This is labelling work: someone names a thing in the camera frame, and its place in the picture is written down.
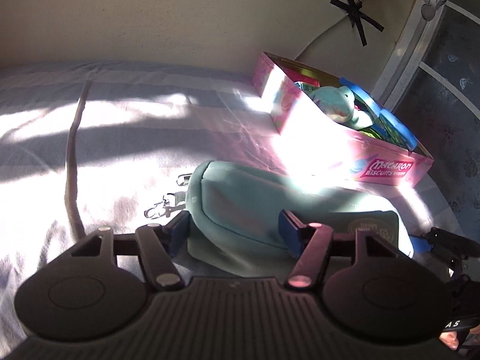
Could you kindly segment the person's right hand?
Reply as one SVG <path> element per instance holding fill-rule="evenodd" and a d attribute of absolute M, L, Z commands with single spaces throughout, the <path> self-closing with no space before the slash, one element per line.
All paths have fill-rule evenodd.
<path fill-rule="evenodd" d="M 470 331 L 469 331 L 470 336 L 473 336 L 473 343 L 474 344 L 479 343 L 479 332 L 480 332 L 480 327 L 479 326 L 476 326 L 475 328 L 471 328 Z M 458 347 L 459 347 L 459 340 L 457 338 L 457 332 L 456 331 L 443 332 L 439 336 L 439 339 L 450 350 L 457 350 Z"/>

